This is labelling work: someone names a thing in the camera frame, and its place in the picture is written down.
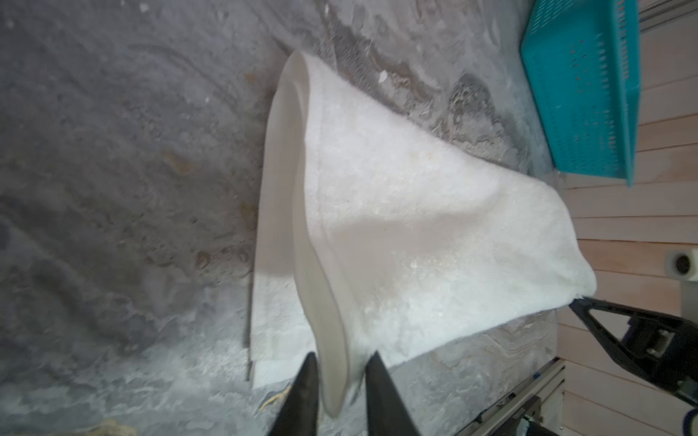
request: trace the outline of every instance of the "teal basket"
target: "teal basket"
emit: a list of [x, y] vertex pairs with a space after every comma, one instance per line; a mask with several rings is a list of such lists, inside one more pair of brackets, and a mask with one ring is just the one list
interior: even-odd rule
[[556, 167], [632, 185], [640, 103], [635, 0], [537, 0], [521, 44]]

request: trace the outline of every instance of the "folded towel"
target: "folded towel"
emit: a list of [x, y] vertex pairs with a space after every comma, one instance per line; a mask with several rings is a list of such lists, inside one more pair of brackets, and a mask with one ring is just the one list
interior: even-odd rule
[[293, 377], [317, 346], [332, 416], [376, 350], [392, 366], [596, 288], [554, 189], [300, 52], [269, 114], [255, 256], [253, 383]]

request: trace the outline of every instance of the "gray countertop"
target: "gray countertop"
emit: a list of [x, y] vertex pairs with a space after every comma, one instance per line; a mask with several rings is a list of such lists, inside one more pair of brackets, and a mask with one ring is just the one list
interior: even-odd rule
[[[0, 3], [0, 434], [263, 435], [248, 319], [265, 124], [306, 50], [464, 151], [552, 180], [531, 0]], [[454, 183], [467, 183], [454, 180]], [[555, 354], [552, 313], [392, 370], [450, 435]], [[324, 435], [365, 432], [362, 398]]]

